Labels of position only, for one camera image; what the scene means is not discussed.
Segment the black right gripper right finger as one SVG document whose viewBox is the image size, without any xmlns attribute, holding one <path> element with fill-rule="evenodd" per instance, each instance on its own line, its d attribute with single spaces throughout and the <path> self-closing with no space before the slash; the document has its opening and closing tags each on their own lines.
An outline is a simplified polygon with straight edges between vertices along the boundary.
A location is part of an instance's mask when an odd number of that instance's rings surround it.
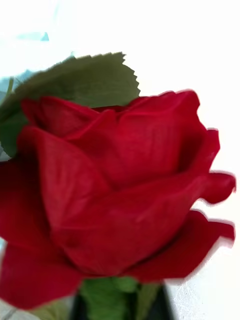
<svg viewBox="0 0 240 320">
<path fill-rule="evenodd" d="M 175 316 L 171 306 L 169 293 L 166 285 L 163 285 L 158 290 L 156 299 L 149 312 L 150 320 L 174 320 Z"/>
</svg>

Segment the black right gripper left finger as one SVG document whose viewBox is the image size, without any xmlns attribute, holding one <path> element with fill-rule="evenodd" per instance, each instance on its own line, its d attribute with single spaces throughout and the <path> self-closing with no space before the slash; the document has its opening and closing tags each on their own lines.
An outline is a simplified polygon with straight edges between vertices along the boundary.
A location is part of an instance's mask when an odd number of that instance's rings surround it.
<svg viewBox="0 0 240 320">
<path fill-rule="evenodd" d="M 73 305 L 70 311 L 70 320 L 86 320 L 87 309 L 86 304 L 80 294 L 77 294 L 73 299 Z"/>
</svg>

